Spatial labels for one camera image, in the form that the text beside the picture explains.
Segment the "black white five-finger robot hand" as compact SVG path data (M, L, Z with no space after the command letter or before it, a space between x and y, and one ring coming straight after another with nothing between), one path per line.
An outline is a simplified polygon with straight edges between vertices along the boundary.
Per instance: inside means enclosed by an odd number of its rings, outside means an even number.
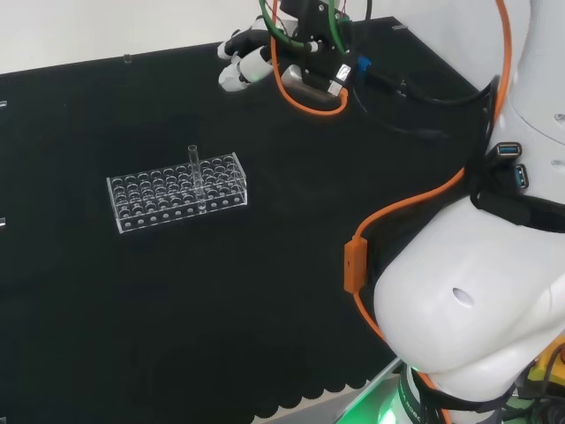
M228 61L218 83L229 93L243 91L273 72L271 35L262 17L257 17L245 30L236 30L217 48L217 56Z

